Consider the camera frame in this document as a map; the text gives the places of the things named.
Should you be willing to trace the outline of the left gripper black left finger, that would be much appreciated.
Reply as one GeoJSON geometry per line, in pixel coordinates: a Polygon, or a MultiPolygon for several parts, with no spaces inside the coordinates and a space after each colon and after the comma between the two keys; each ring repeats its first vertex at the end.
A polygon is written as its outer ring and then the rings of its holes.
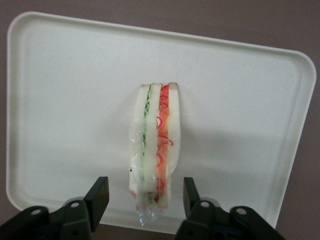
{"type": "Polygon", "coordinates": [[[69,199],[54,212],[28,207],[0,226],[2,240],[91,240],[109,203],[109,179],[99,177],[85,197],[69,199]]]}

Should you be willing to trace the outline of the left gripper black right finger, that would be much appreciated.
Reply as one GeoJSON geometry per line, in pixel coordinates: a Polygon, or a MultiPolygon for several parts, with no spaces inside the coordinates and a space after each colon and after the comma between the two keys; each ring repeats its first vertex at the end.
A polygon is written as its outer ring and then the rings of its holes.
{"type": "Polygon", "coordinates": [[[194,179],[183,179],[183,206],[186,219],[176,240],[283,240],[284,237],[255,210],[236,206],[224,211],[213,200],[201,198],[194,179]]]}

